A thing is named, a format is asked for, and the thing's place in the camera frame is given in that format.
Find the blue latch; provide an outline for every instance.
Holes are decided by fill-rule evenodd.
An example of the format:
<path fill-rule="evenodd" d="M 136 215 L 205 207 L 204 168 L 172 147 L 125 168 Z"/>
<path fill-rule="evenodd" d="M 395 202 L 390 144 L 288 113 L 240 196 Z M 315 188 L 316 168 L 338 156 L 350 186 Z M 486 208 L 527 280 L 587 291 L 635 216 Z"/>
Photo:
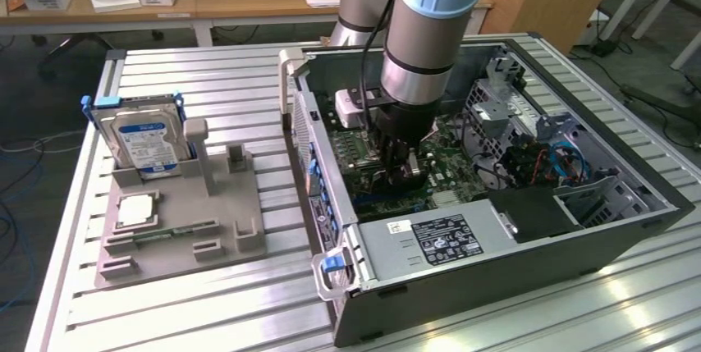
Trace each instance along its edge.
<path fill-rule="evenodd" d="M 103 96 L 101 98 L 97 98 L 94 100 L 94 107 L 96 108 L 119 107 L 120 104 L 121 104 L 121 97 L 120 96 Z"/>
<path fill-rule="evenodd" d="M 329 272 L 336 272 L 338 270 L 343 270 L 346 267 L 346 263 L 343 260 L 343 256 L 336 255 L 331 256 L 328 258 L 324 258 L 320 261 L 320 270 L 327 274 Z"/>

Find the metal frame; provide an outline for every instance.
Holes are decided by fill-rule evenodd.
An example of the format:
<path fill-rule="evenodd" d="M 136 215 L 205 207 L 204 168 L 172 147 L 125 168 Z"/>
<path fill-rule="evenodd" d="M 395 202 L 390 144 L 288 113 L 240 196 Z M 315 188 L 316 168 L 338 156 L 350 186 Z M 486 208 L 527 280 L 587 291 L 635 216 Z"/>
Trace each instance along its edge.
<path fill-rule="evenodd" d="M 701 171 L 540 39 L 512 35 L 564 88 L 662 174 L 701 203 Z M 268 247 L 259 261 L 111 291 L 92 287 L 112 160 L 88 128 L 26 350 L 323 350 L 331 321 L 311 277 L 309 248 L 279 127 L 277 53 L 315 43 L 128 52 L 107 62 L 98 94 L 180 88 L 205 117 L 208 152 L 247 143 Z M 562 105 L 538 85 L 546 111 Z M 643 350 L 701 345 L 701 210 L 599 272 L 382 337 L 363 350 Z"/>
<path fill-rule="evenodd" d="M 117 32 L 121 30 L 171 30 L 191 28 L 195 31 L 199 47 L 211 47 L 211 29 L 227 25 L 268 25 L 268 24 L 301 24 L 308 22 L 333 22 L 335 14 L 317 14 L 305 16 L 260 16 L 221 19 L 187 18 L 191 13 L 165 14 L 163 20 L 135 22 L 90 22 L 56 25 L 14 25 L 0 24 L 1 35 L 18 34 L 80 34 L 85 32 Z"/>

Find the wooden desk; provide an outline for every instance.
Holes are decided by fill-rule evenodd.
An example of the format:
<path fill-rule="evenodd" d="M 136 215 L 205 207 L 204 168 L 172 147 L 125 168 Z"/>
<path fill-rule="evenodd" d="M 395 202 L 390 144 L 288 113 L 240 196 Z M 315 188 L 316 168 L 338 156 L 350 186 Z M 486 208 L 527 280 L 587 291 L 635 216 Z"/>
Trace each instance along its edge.
<path fill-rule="evenodd" d="M 475 6 L 470 34 L 478 33 L 490 7 L 486 1 Z M 312 8 L 304 0 L 177 0 L 172 7 L 140 7 L 109 13 L 94 13 L 89 0 L 72 0 L 68 11 L 29 11 L 26 8 L 0 11 L 0 34 L 192 28 L 197 45 L 209 47 L 215 26 L 328 22 L 336 17 L 338 8 Z"/>

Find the cable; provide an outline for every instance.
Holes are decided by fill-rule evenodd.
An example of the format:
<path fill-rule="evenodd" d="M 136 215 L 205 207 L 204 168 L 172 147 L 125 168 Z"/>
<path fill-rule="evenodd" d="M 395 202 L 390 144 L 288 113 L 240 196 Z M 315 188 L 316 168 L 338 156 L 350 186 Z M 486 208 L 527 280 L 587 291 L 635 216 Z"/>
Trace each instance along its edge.
<path fill-rule="evenodd" d="M 9 161 L 9 162 L 25 164 L 25 165 L 33 165 L 33 161 L 25 161 L 25 160 L 17 159 L 17 158 L 9 158 L 9 157 L 5 157 L 2 155 L 0 155 L 0 159 L 2 159 L 5 161 Z M 36 170 L 36 177 L 33 178 L 33 181 L 29 183 L 29 185 L 25 186 L 24 189 L 21 189 L 18 192 L 12 194 L 9 197 L 0 198 L 0 199 L 2 199 L 5 202 L 16 200 L 21 196 L 24 196 L 36 187 L 36 185 L 38 184 L 38 182 L 41 180 L 41 177 L 44 175 L 44 167 L 41 165 L 38 165 L 34 168 L 34 170 Z"/>
<path fill-rule="evenodd" d="M 657 113 L 661 115 L 661 119 L 662 119 L 662 124 L 661 124 L 661 133 L 663 134 L 665 138 L 675 145 L 678 145 L 679 147 L 685 148 L 685 149 L 695 149 L 697 147 L 693 145 L 693 144 L 683 144 L 681 143 L 679 141 L 677 141 L 675 139 L 671 138 L 671 136 L 669 135 L 667 133 L 667 128 L 669 128 L 669 119 L 667 119 L 667 114 L 665 113 L 665 110 L 659 109 L 659 107 L 657 107 L 653 103 L 647 102 L 646 100 L 638 98 L 635 95 L 630 95 L 630 94 L 625 94 L 626 97 L 629 98 L 634 98 L 635 100 L 639 100 L 642 103 L 645 103 L 647 106 L 650 106 L 651 108 L 654 108 L 654 110 L 657 111 Z"/>
<path fill-rule="evenodd" d="M 233 28 L 231 29 L 227 29 L 224 28 L 223 26 L 217 26 L 217 29 L 220 30 L 225 30 L 227 32 L 233 32 L 235 30 L 237 30 L 240 28 L 240 25 L 236 25 Z"/>
<path fill-rule="evenodd" d="M 248 35 L 248 37 L 245 38 L 245 40 L 235 40 L 235 39 L 231 39 L 228 36 L 224 36 L 223 34 L 219 34 L 219 36 L 221 36 L 225 40 L 228 40 L 229 42 L 233 42 L 236 44 L 245 44 L 251 39 L 252 37 L 255 36 L 255 33 L 259 31 L 259 28 L 260 28 L 260 25 L 256 25 L 255 28 L 252 29 L 252 32 L 251 34 Z"/>
<path fill-rule="evenodd" d="M 5 147 L 6 144 L 0 144 L 0 151 L 5 152 L 5 153 L 22 153 L 25 151 L 29 151 L 29 150 L 33 150 L 36 152 L 40 151 L 38 149 L 38 143 L 41 142 L 42 144 L 48 143 L 49 141 L 52 141 L 53 139 L 60 139 L 62 137 L 66 137 L 66 136 L 72 136 L 72 135 L 81 135 L 85 133 L 85 130 L 66 130 L 65 132 L 61 132 L 61 133 L 57 133 L 54 135 L 50 135 L 50 136 L 46 136 L 46 137 L 41 137 L 40 139 L 36 139 L 36 141 L 33 142 L 33 144 L 28 147 L 22 147 L 22 148 L 18 148 L 18 149 L 8 149 Z M 68 149 L 54 149 L 54 150 L 42 150 L 42 153 L 68 153 L 69 151 L 74 151 L 76 149 L 78 149 L 81 147 L 81 145 L 77 145 L 74 147 L 69 147 Z"/>
<path fill-rule="evenodd" d="M 601 70 L 603 71 L 603 73 L 606 74 L 606 77 L 609 78 L 609 80 L 617 85 L 618 89 L 623 88 L 623 86 L 621 85 L 621 83 L 618 81 L 615 81 L 615 79 L 611 77 L 611 75 L 609 74 L 609 71 L 606 70 L 606 68 L 590 57 L 581 57 L 578 56 L 577 54 L 574 54 L 573 52 L 570 52 L 570 54 L 575 57 L 575 58 L 571 58 L 571 59 L 575 59 L 575 60 L 579 60 L 579 61 L 589 61 L 589 62 L 593 62 L 599 68 Z M 647 106 L 650 106 L 651 108 L 654 108 L 654 110 L 659 113 L 661 115 L 661 118 L 662 118 L 662 128 L 661 128 L 661 133 L 662 135 L 665 136 L 665 138 L 675 145 L 678 145 L 679 147 L 685 148 L 685 149 L 695 149 L 695 146 L 693 144 L 683 144 L 681 143 L 679 141 L 677 141 L 675 139 L 671 138 L 671 136 L 669 135 L 667 133 L 667 128 L 669 128 L 669 119 L 667 119 L 667 114 L 665 114 L 665 110 L 659 109 L 657 107 L 657 105 L 654 105 L 653 103 L 645 101 L 643 99 L 641 99 L 639 97 L 634 96 L 634 95 L 630 95 L 630 94 L 625 94 L 625 96 L 627 98 L 634 98 L 637 100 L 639 100 L 642 103 L 645 103 Z"/>
<path fill-rule="evenodd" d="M 4 218 L 0 218 L 0 221 L 4 222 L 4 225 L 6 227 L 6 229 L 2 231 L 2 234 L 0 235 L 0 240 L 8 235 L 9 231 L 12 230 L 12 224 L 9 223 L 9 221 Z"/>
<path fill-rule="evenodd" d="M 4 194 L 9 188 L 12 188 L 21 180 L 24 180 L 24 177 L 29 175 L 29 173 L 40 166 L 41 159 L 44 158 L 44 142 L 37 139 L 17 139 L 12 140 L 12 142 L 20 143 L 21 141 L 33 141 L 34 143 L 40 144 L 40 155 L 36 158 L 36 161 L 33 161 L 32 166 L 26 169 L 24 173 L 0 190 L 0 194 Z"/>
<path fill-rule="evenodd" d="M 492 170 L 487 169 L 486 167 L 483 166 L 479 166 L 476 163 L 472 164 L 472 168 L 474 170 L 480 170 L 480 171 L 486 171 L 487 173 L 490 173 L 495 178 L 506 181 L 506 186 L 508 186 L 511 184 L 511 180 L 506 177 L 506 176 L 502 176 L 499 173 L 495 173 Z"/>
<path fill-rule="evenodd" d="M 538 166 L 539 166 L 539 160 L 543 158 L 543 153 L 546 153 L 546 149 L 540 149 L 538 153 L 538 158 L 535 159 L 535 167 L 532 168 L 532 177 L 530 179 L 530 185 L 535 183 L 535 176 L 538 175 Z"/>
<path fill-rule="evenodd" d="M 9 208 L 5 205 L 2 200 L 0 200 L 0 207 L 2 207 L 2 210 L 8 214 L 8 217 L 2 218 L 2 219 L 14 228 L 14 237 L 18 236 L 21 250 L 24 251 L 24 254 L 25 254 L 25 256 L 28 258 L 28 261 L 29 261 L 29 279 L 28 279 L 26 283 L 24 284 L 24 287 L 21 288 L 20 292 L 14 295 L 14 298 L 12 298 L 10 301 L 8 301 L 6 303 L 2 304 L 2 306 L 0 306 L 0 313 L 2 313 L 12 306 L 12 304 L 14 302 L 21 300 L 24 295 L 29 292 L 29 290 L 30 290 L 30 288 L 33 286 L 34 280 L 36 280 L 36 271 L 34 271 L 34 263 L 33 263 L 33 254 L 32 254 L 32 250 L 30 250 L 30 247 L 29 247 L 29 241 L 28 241 L 26 235 L 24 234 L 24 230 L 20 228 L 20 225 L 17 225 L 14 217 L 12 217 L 12 212 L 9 211 Z"/>
<path fill-rule="evenodd" d="M 609 73 L 609 71 L 606 70 L 606 68 L 598 63 L 597 60 L 594 60 L 591 57 L 581 57 L 581 56 L 578 56 L 577 54 L 574 54 L 573 52 L 570 52 L 570 54 L 575 57 L 575 58 L 571 58 L 571 59 L 574 59 L 574 60 L 593 62 L 593 63 L 601 68 L 601 70 L 603 71 L 603 74 L 606 75 L 606 77 L 609 78 L 609 80 L 615 84 L 615 86 L 617 86 L 618 88 L 622 87 L 621 83 L 619 83 L 618 81 L 615 81 L 615 79 L 611 77 L 611 74 Z"/>
<path fill-rule="evenodd" d="M 587 169 L 587 163 L 583 159 L 582 151 L 568 142 L 568 141 L 559 141 L 550 147 L 550 163 L 552 164 L 552 167 L 558 174 L 562 177 L 568 177 L 567 172 L 562 169 L 558 163 L 558 149 L 567 149 L 574 153 L 574 155 L 579 158 L 579 163 L 582 164 L 582 172 L 579 173 L 578 180 L 583 181 L 585 177 L 589 177 L 590 170 Z"/>
<path fill-rule="evenodd" d="M 0 43 L 0 53 L 1 53 L 1 52 L 2 52 L 2 51 L 4 51 L 4 50 L 12 45 L 13 42 L 14 42 L 14 36 L 12 36 L 12 37 L 9 38 L 9 41 L 8 41 L 6 44 L 1 44 L 1 43 Z"/>
<path fill-rule="evenodd" d="M 682 73 L 682 75 L 683 75 L 683 78 L 686 79 L 686 81 L 689 82 L 689 84 L 691 85 L 693 90 L 697 91 L 701 94 L 701 88 L 697 87 L 695 83 L 691 81 L 691 79 L 689 78 L 686 73 Z"/>
<path fill-rule="evenodd" d="M 4 201 L 0 200 L 0 205 L 6 208 L 5 204 L 4 204 Z M 14 223 L 14 219 L 12 217 L 0 217 L 0 219 L 2 219 L 2 221 L 9 225 L 9 231 L 12 231 L 12 242 L 9 243 L 9 249 L 8 249 L 8 252 L 4 253 L 2 257 L 0 258 L 0 266 L 4 265 L 4 262 L 8 260 L 9 258 L 9 255 L 12 254 L 12 252 L 14 252 L 14 248 L 17 246 L 17 239 L 18 239 L 18 233 L 17 233 L 17 228 L 16 228 L 16 223 Z"/>
<path fill-rule="evenodd" d="M 370 51 L 370 46 L 372 45 L 372 42 L 375 41 L 376 34 L 380 31 L 382 24 L 384 23 L 384 20 L 388 17 L 388 13 L 392 10 L 394 0 L 387 0 L 387 5 L 384 5 L 384 10 L 382 11 L 380 19 L 376 22 L 376 25 L 372 29 L 372 33 L 370 34 L 368 41 L 364 43 L 363 46 L 363 54 L 360 56 L 360 99 L 363 102 L 363 115 L 364 115 L 364 129 L 370 130 L 370 110 L 368 110 L 368 97 L 364 93 L 366 91 L 366 84 L 364 84 L 364 65 L 367 64 L 367 55 Z"/>

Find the power supply label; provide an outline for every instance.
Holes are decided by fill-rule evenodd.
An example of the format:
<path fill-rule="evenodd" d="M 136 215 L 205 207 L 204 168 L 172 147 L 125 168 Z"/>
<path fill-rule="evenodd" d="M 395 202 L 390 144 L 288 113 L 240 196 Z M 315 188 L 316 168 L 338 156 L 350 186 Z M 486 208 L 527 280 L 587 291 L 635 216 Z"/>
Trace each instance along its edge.
<path fill-rule="evenodd" d="M 411 229 L 426 261 L 432 266 L 484 253 L 472 229 L 459 214 L 414 223 Z"/>

